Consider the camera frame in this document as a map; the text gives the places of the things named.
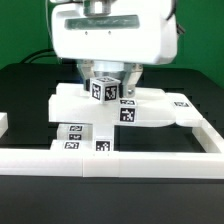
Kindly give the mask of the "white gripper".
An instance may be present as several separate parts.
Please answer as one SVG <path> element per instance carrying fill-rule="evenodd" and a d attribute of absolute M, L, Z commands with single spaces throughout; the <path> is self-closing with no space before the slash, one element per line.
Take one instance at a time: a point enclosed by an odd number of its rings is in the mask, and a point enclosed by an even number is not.
<path fill-rule="evenodd" d="M 128 62 L 122 96 L 134 96 L 142 64 L 168 64 L 177 54 L 174 0 L 112 0 L 108 15 L 89 16 L 79 2 L 54 7 L 53 47 L 61 58 Z M 94 76 L 92 61 L 78 61 L 85 90 Z"/>

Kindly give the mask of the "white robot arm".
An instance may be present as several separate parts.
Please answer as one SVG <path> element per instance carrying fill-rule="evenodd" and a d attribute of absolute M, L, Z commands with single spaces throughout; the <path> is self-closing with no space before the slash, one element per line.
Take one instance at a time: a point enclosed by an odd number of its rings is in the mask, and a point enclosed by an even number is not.
<path fill-rule="evenodd" d="M 142 66 L 169 64 L 180 35 L 177 0 L 50 0 L 52 44 L 57 56 L 75 59 L 86 80 L 122 79 L 123 94 Z"/>

